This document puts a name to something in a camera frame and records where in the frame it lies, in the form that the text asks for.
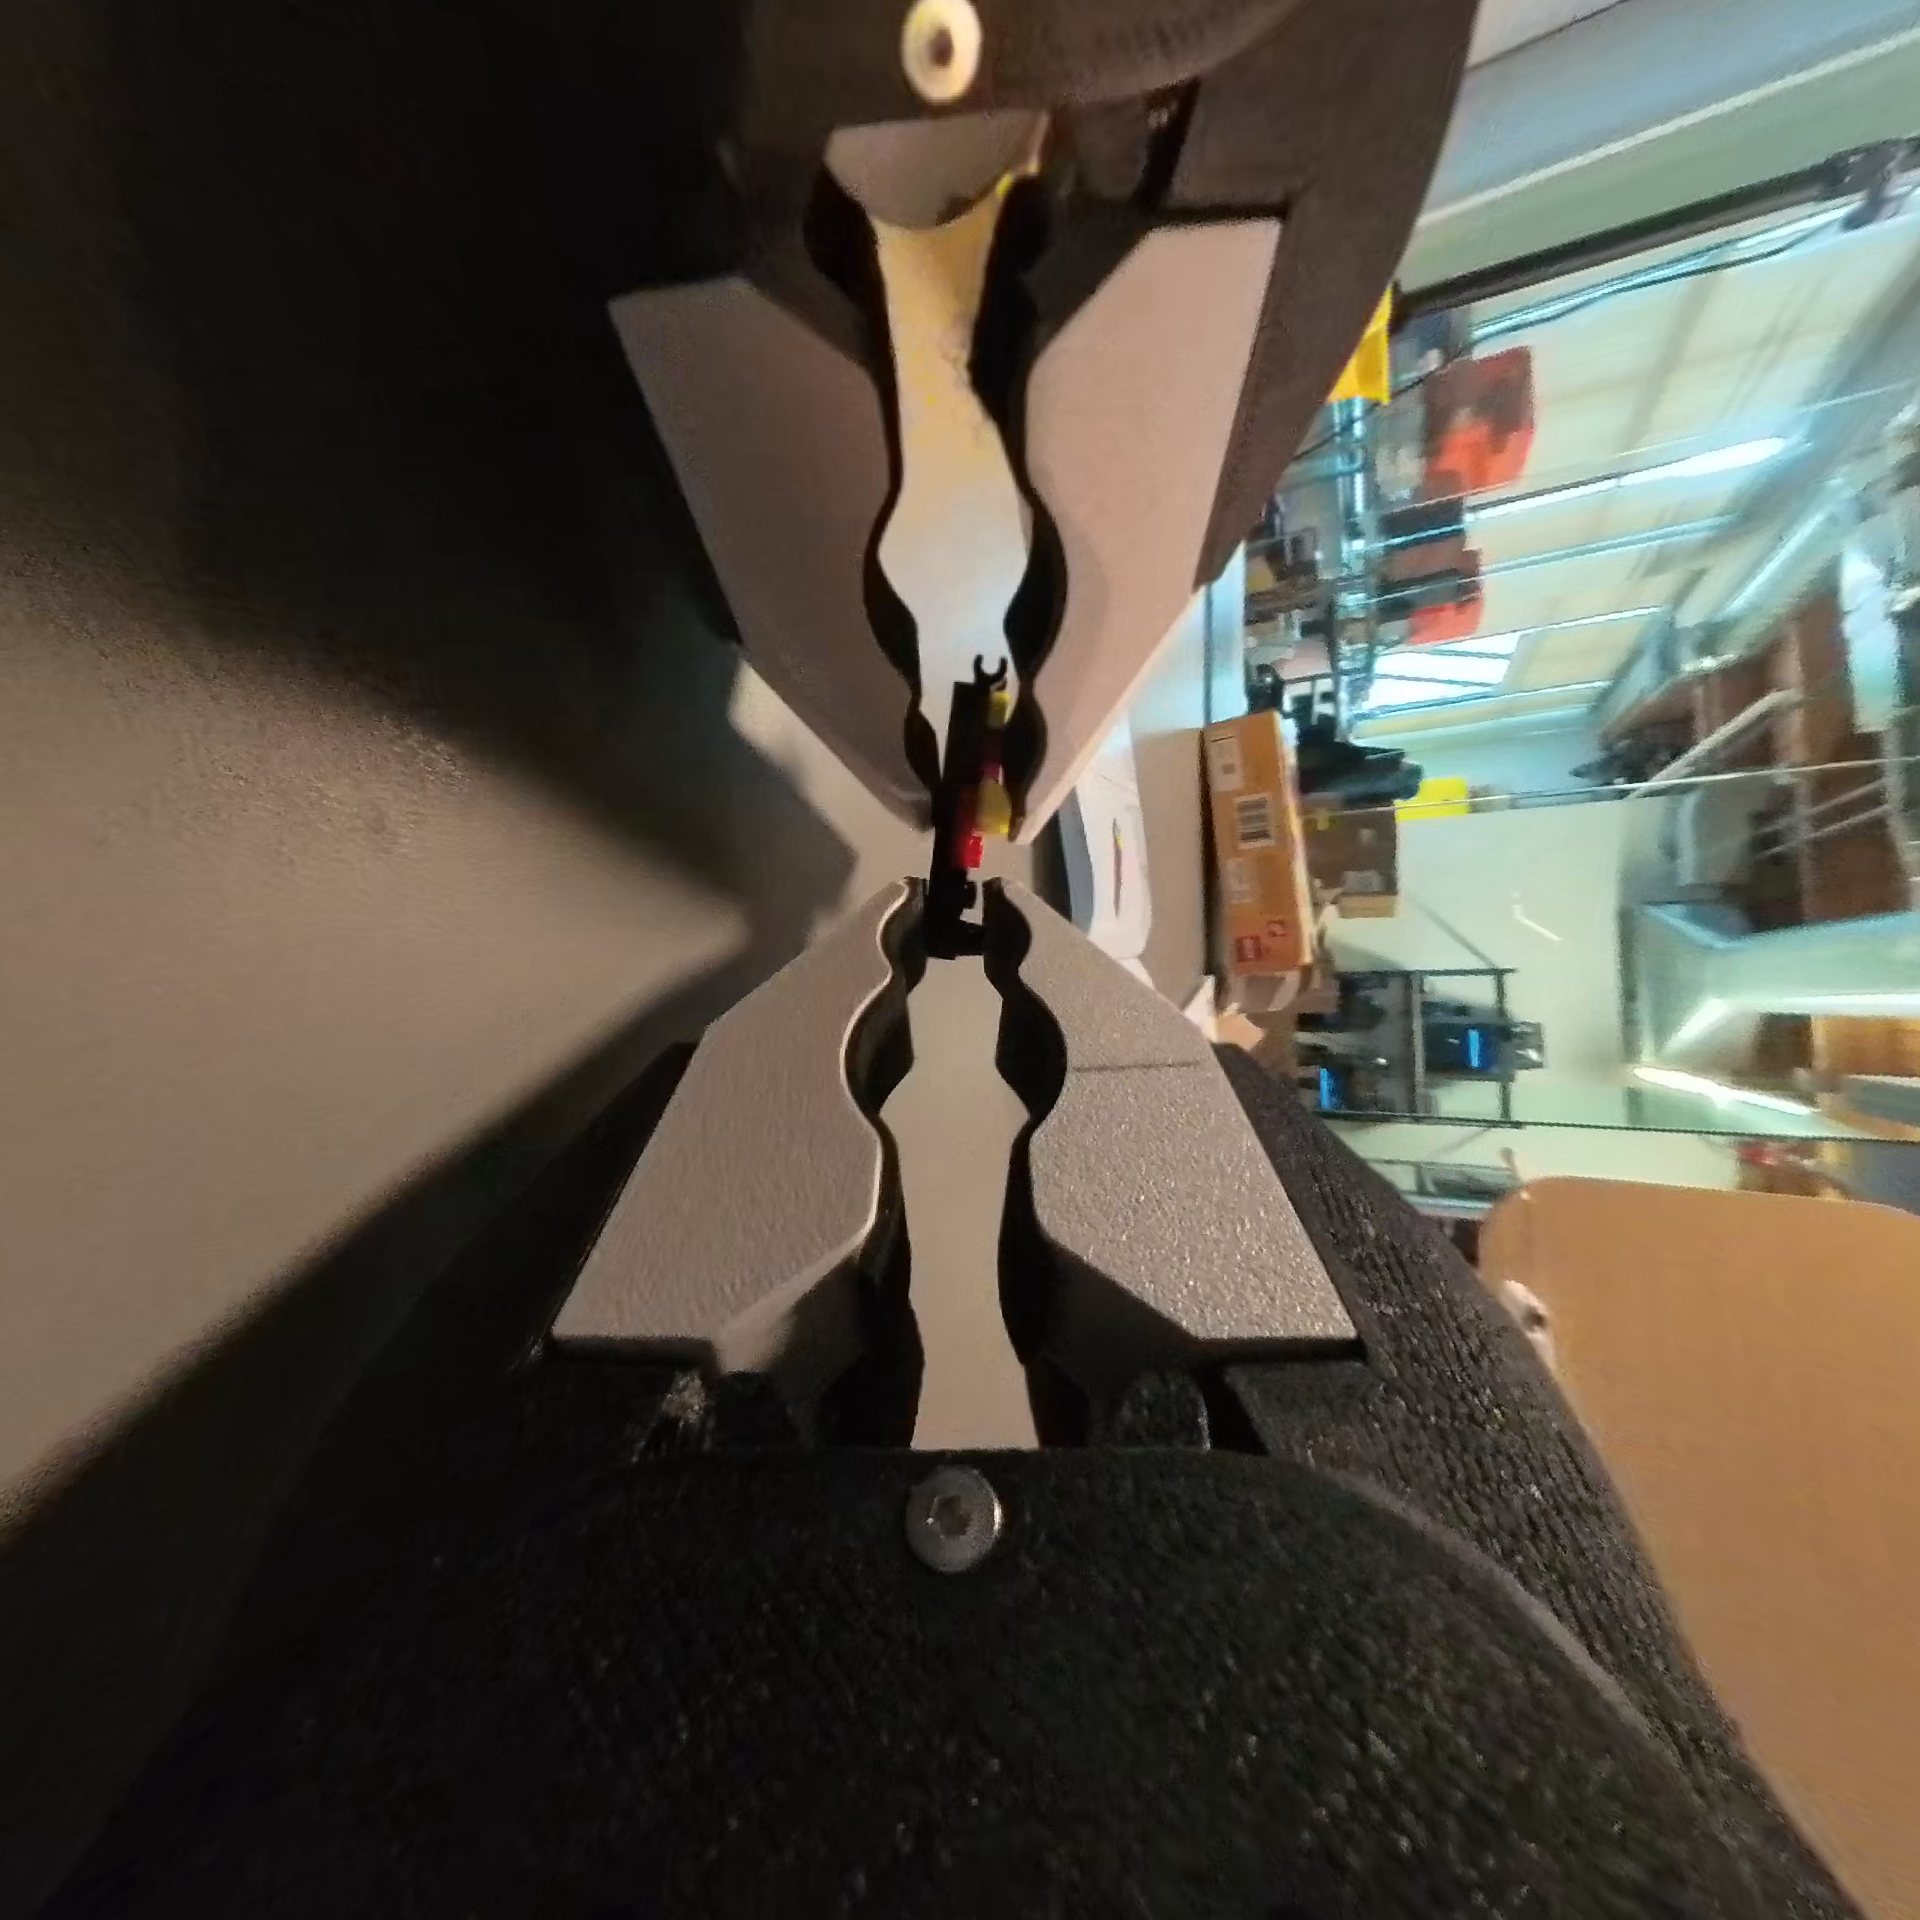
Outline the metal shelf with orange boxes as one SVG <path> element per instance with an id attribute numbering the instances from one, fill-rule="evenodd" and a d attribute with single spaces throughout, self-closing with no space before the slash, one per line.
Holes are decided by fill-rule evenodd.
<path id="1" fill-rule="evenodd" d="M 1357 715 L 1414 664 L 1473 643 L 1482 553 L 1469 518 L 1517 483 L 1532 440 L 1528 348 L 1352 366 L 1247 543 L 1249 708 L 1309 698 Z"/>

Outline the yellow cardboard toy box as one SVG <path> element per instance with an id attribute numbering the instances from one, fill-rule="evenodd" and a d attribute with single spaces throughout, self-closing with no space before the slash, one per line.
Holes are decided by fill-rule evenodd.
<path id="1" fill-rule="evenodd" d="M 1201 731 L 1207 938 L 1223 1005 L 1255 1021 L 1297 1002 L 1323 960 L 1323 904 L 1284 717 Z"/>

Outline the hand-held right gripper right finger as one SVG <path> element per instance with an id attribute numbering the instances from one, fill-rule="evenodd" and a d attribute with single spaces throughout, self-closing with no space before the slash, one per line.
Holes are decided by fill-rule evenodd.
<path id="1" fill-rule="evenodd" d="M 998 1309 L 1040 1446 L 1104 1442 L 1140 1381 L 1201 1419 L 1234 1369 L 1357 1360 L 1334 1269 L 1206 1039 L 1020 880 L 981 894 L 1020 1097 Z"/>

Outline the colourful printed leaflet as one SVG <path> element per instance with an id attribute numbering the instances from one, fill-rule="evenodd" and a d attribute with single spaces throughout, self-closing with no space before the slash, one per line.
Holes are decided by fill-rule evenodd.
<path id="1" fill-rule="evenodd" d="M 1151 931 L 1140 775 L 1129 754 L 1096 756 L 1062 803 L 1066 922 L 1129 972 L 1147 977 Z"/>

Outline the black red yellow lego assembly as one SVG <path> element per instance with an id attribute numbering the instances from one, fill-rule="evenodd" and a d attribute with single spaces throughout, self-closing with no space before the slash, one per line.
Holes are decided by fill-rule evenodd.
<path id="1" fill-rule="evenodd" d="M 1011 712 L 1009 664 L 976 655 L 973 676 L 954 685 L 939 778 L 930 794 L 930 915 L 963 922 L 976 904 L 990 841 L 1015 834 L 1020 806 L 1003 767 Z"/>

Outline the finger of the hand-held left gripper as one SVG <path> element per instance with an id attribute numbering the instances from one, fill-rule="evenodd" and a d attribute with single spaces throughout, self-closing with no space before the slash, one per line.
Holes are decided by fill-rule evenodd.
<path id="1" fill-rule="evenodd" d="M 1009 839 L 1062 808 L 1222 562 L 1210 523 L 1284 212 L 1066 202 L 1009 176 L 973 320 L 1024 553 L 992 655 L 1011 672 Z"/>
<path id="2" fill-rule="evenodd" d="M 720 274 L 615 297 L 611 325 L 753 676 L 928 830 L 917 621 L 877 557 L 902 419 L 874 226 L 830 176 L 782 216 Z"/>

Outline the wooden book stand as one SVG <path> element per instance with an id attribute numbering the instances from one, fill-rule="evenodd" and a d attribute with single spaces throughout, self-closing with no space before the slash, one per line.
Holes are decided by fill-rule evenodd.
<path id="1" fill-rule="evenodd" d="M 1478 1226 L 1747 1754 L 1915 1917 L 1915 1219 L 1543 1180 Z"/>

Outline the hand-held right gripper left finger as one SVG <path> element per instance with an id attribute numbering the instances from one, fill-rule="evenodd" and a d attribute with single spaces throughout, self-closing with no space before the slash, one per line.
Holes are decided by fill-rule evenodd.
<path id="1" fill-rule="evenodd" d="M 882 883 L 692 1049 L 550 1322 L 568 1358 L 753 1378 L 799 1436 L 909 1446 L 920 1414 L 898 1139 L 920 883 Z"/>

